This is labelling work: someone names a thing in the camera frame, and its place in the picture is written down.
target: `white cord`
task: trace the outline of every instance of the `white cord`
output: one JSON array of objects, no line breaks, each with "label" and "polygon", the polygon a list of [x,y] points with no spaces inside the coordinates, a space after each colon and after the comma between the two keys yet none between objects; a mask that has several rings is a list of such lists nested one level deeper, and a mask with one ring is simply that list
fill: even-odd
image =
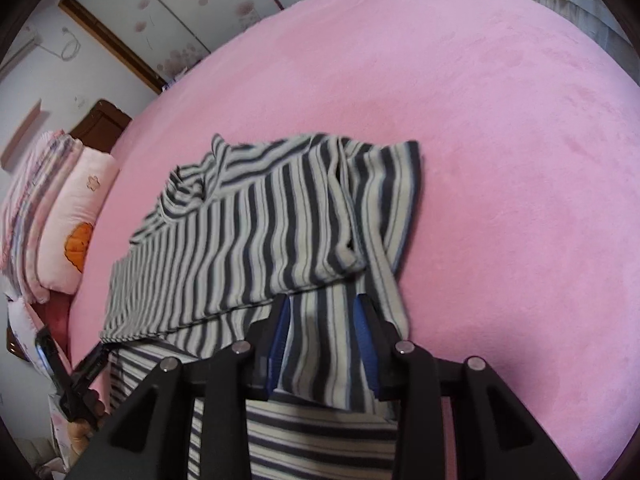
[{"label": "white cord", "polygon": [[[49,50],[48,48],[40,44],[37,44],[36,46],[39,46],[42,50],[49,52],[52,56],[56,56],[62,61],[71,61],[78,55],[78,52],[80,52],[80,42],[78,41],[78,38],[76,38],[76,35],[66,27],[62,27],[62,34],[71,34],[74,38],[66,42],[65,46],[62,47],[62,52],[60,52],[60,54],[58,54],[57,52],[53,52],[52,50]],[[71,46],[73,46],[74,48],[73,51],[71,52],[71,54],[66,54]]]}]

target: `orange applique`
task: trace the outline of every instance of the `orange applique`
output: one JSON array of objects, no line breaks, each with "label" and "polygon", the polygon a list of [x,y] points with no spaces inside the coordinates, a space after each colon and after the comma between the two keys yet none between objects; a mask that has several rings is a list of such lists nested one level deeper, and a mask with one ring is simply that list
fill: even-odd
[{"label": "orange applique", "polygon": [[95,191],[96,189],[98,189],[100,187],[100,181],[98,181],[98,177],[96,177],[95,175],[91,175],[87,180],[86,180],[86,186],[91,190],[91,191]]},{"label": "orange applique", "polygon": [[84,258],[89,248],[89,240],[94,232],[94,226],[87,222],[79,223],[66,238],[65,256],[80,272],[84,269]]}]

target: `pink bed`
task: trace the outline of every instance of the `pink bed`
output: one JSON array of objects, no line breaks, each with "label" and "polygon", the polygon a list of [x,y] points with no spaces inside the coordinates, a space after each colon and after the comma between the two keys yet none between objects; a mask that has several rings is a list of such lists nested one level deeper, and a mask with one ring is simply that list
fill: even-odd
[{"label": "pink bed", "polygon": [[529,0],[305,0],[220,48],[137,117],[70,314],[97,341],[111,264],[169,170],[228,142],[418,139],[400,283],[412,338],[485,356],[583,480],[640,421],[640,88]]}]

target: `blue gripper pad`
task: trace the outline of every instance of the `blue gripper pad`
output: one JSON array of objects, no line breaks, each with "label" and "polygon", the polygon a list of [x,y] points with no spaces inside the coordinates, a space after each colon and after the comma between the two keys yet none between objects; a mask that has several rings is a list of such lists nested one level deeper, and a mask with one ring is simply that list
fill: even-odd
[{"label": "blue gripper pad", "polygon": [[364,315],[364,309],[359,297],[353,302],[353,327],[358,340],[358,348],[360,349],[360,358],[364,365],[364,372],[367,377],[369,390],[378,398],[380,392],[380,380],[378,378],[378,354],[373,346],[373,339],[369,330],[367,317]]},{"label": "blue gripper pad", "polygon": [[276,328],[271,349],[269,350],[269,360],[267,367],[267,393],[269,396],[278,386],[280,380],[280,370],[282,370],[282,360],[284,359],[284,351],[287,346],[287,337],[289,336],[289,325],[291,323],[291,303],[289,297],[282,302],[280,317],[278,318],[278,327]]}]

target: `silver rivet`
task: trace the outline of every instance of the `silver rivet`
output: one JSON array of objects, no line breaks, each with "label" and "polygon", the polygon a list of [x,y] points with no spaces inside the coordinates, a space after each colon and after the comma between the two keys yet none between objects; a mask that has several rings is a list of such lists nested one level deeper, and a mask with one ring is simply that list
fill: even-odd
[{"label": "silver rivet", "polygon": [[415,345],[411,341],[398,341],[396,343],[396,350],[401,354],[410,354],[415,350]]},{"label": "silver rivet", "polygon": [[476,372],[481,372],[486,368],[486,361],[481,357],[470,357],[466,360],[466,365]]},{"label": "silver rivet", "polygon": [[251,349],[251,343],[244,340],[236,341],[231,345],[231,349],[235,354],[238,354],[238,355],[244,354],[245,352],[248,352]]},{"label": "silver rivet", "polygon": [[160,369],[163,372],[170,372],[171,370],[175,370],[178,367],[180,361],[175,357],[165,357],[160,361]]}]

